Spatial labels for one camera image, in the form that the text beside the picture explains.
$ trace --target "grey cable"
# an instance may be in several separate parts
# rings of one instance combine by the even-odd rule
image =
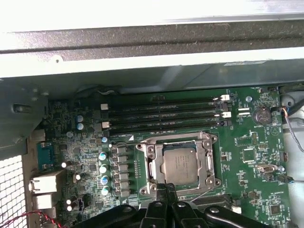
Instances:
[[[194,198],[194,199],[192,199],[190,202],[193,202],[193,201],[197,200],[198,198],[202,197],[203,195],[205,195],[206,193],[210,192],[210,191],[211,191],[211,190],[213,190],[213,189],[214,189],[214,188],[209,189],[208,191],[206,191],[206,192],[204,192],[204,193],[200,194],[198,197],[195,197],[195,198]]]
[[[292,127],[291,127],[291,124],[290,124],[290,121],[289,121],[289,119],[288,119],[288,116],[285,116],[285,120],[286,120],[287,127],[288,127],[288,129],[289,129],[289,132],[290,132],[292,138],[294,139],[295,143],[298,145],[299,150],[300,150],[301,152],[304,153],[304,149],[303,149],[303,147],[301,146],[299,140],[297,139],[297,137],[296,137],[296,135],[295,135],[295,132],[293,131],[293,129],[292,129]]]

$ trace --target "red wire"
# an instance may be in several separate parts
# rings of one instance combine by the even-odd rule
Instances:
[[[23,213],[19,216],[16,216],[16,217],[6,221],[2,226],[0,226],[0,228],[8,226],[9,224],[11,224],[12,222],[16,221],[17,219],[19,219],[21,217],[32,215],[32,214],[39,214],[45,220],[51,221],[54,225],[57,225],[59,228],[65,228],[65,226],[62,226],[60,223],[56,222],[53,218],[51,218],[50,216],[48,216],[47,214],[45,214],[41,210],[34,210],[34,211],[25,212],[25,213]]]

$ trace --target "metal bracket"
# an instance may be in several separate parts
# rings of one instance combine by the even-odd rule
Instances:
[[[182,140],[196,138],[190,141],[164,142],[165,140]],[[136,149],[144,152],[147,185],[140,188],[140,194],[147,197],[155,197],[156,184],[165,183],[165,175],[161,172],[163,164],[163,147],[168,144],[193,143],[196,146],[199,183],[196,188],[177,191],[177,195],[204,193],[212,188],[220,186],[221,180],[214,175],[212,144],[218,140],[213,134],[198,132],[175,135],[153,136],[136,145]]]

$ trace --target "cpu socket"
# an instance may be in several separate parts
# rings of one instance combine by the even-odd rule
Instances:
[[[212,151],[217,140],[216,135],[199,132],[153,136],[140,142],[136,149],[144,153],[147,177],[140,194],[154,197],[157,183],[173,183],[178,196],[219,187]]]

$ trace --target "ram slot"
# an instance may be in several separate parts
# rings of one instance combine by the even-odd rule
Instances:
[[[208,106],[176,106],[176,105],[166,105],[166,106],[156,106],[154,108],[145,108],[145,109],[122,109],[122,110],[113,110],[110,108],[109,110],[109,117],[133,117],[135,115],[152,115],[152,114],[170,114],[176,112],[196,112],[196,111],[214,111],[219,110],[226,112],[228,111],[227,103],[222,104],[215,104],[215,105],[208,105]]]
[[[188,120],[197,118],[216,118],[216,113],[202,113],[202,112],[181,112],[169,114],[152,114],[152,115],[137,115],[128,118],[110,118],[112,125],[123,123],[147,123],[154,124],[163,121],[178,121],[187,118]]]
[[[197,105],[197,104],[205,104],[208,105],[209,103],[221,103],[227,101],[227,97],[222,95],[220,97],[205,97],[205,98],[194,98],[194,99],[179,99],[179,100],[159,100],[156,102],[151,102],[149,104],[114,104],[112,108],[124,109],[124,108],[146,108],[146,107],[156,107],[160,105]]]
[[[187,129],[187,128],[203,128],[203,127],[222,127],[230,126],[231,121],[209,121],[209,122],[194,122],[194,123],[170,123],[168,125],[158,124],[154,126],[141,126],[137,127],[136,125],[129,125],[124,128],[110,127],[110,135],[117,135],[123,133],[144,133],[144,132],[158,132],[158,131],[172,131],[178,129]]]

